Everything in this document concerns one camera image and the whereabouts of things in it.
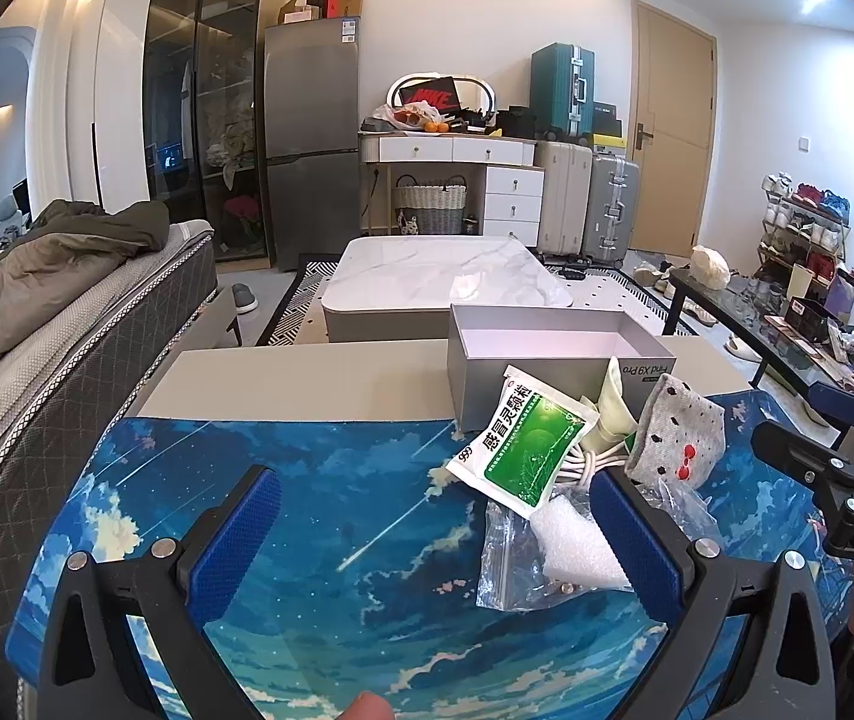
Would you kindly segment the person left thumb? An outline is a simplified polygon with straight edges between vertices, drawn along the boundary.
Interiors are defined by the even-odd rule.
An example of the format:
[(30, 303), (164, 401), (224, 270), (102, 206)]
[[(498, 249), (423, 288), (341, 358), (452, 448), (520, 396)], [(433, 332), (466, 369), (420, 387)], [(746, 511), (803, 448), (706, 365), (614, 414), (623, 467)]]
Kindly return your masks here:
[(338, 715), (338, 720), (395, 720), (395, 712), (381, 695), (363, 692)]

